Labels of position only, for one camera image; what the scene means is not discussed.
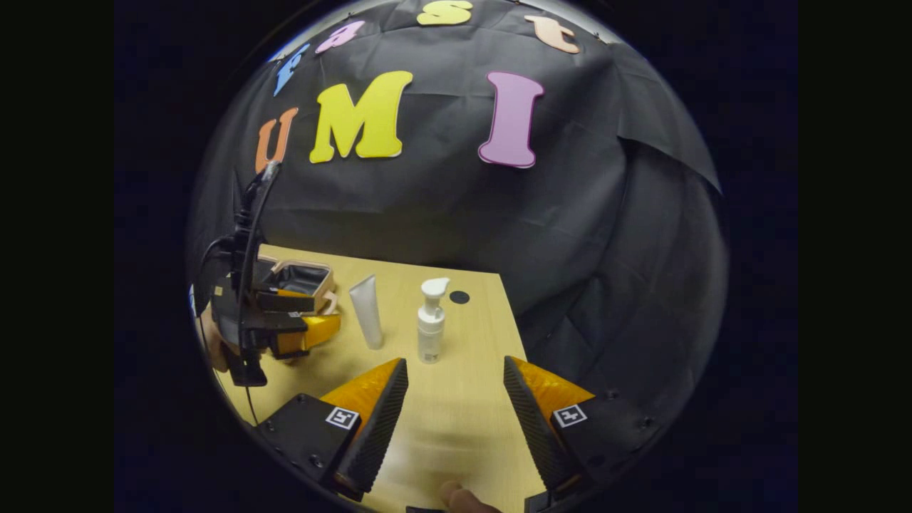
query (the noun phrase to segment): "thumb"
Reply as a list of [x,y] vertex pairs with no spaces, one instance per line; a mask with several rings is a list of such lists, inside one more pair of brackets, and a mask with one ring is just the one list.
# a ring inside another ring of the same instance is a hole
[[440,487],[440,499],[451,513],[501,513],[500,509],[478,500],[475,494],[456,481],[443,483]]

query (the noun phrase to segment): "black fabric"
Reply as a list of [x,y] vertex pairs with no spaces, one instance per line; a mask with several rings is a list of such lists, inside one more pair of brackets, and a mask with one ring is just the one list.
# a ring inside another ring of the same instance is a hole
[[327,274],[328,269],[320,267],[286,266],[265,281],[285,290],[313,296]]
[[[624,43],[494,0],[474,1],[464,25],[418,26],[422,4],[393,2],[343,22],[367,23],[341,47],[306,51],[277,97],[281,63],[259,68],[212,138],[189,260],[230,231],[254,178],[260,127],[298,107],[264,211],[270,244],[499,273],[531,362],[593,392],[618,389],[667,425],[709,358],[728,276],[720,185],[699,131]],[[525,15],[574,30],[580,53],[544,44]],[[400,69],[414,74],[399,104],[402,154],[311,164],[318,94],[345,83],[357,101],[377,75]],[[530,169],[478,157],[493,70],[544,86]]]

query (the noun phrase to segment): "pink letter i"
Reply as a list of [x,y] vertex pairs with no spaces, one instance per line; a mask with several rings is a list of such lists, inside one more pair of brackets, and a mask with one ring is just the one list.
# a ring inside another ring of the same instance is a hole
[[529,148],[532,131],[532,106],[544,94],[542,84],[522,75],[492,71],[488,81],[494,85],[494,120],[491,136],[478,148],[485,162],[512,167],[532,167],[535,153]]

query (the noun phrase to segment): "black circular sticker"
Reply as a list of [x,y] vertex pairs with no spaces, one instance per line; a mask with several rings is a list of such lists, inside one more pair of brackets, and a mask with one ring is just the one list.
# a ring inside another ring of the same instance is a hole
[[469,295],[461,290],[453,290],[450,293],[450,301],[457,305],[464,305],[469,302]]

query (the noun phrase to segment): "human hand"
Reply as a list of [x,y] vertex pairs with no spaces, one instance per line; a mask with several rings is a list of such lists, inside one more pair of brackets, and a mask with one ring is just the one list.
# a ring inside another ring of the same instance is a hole
[[228,361],[223,353],[224,348],[229,348],[231,352],[238,356],[240,356],[241,350],[237,346],[225,342],[222,338],[219,327],[212,319],[212,304],[209,304],[206,310],[202,312],[200,320],[202,321],[202,335],[206,343],[206,352],[209,353],[209,361],[212,364],[212,368],[218,372],[228,372]]
[[451,513],[501,513],[500,509],[478,500],[475,494],[456,481],[443,483],[440,487],[440,500]]

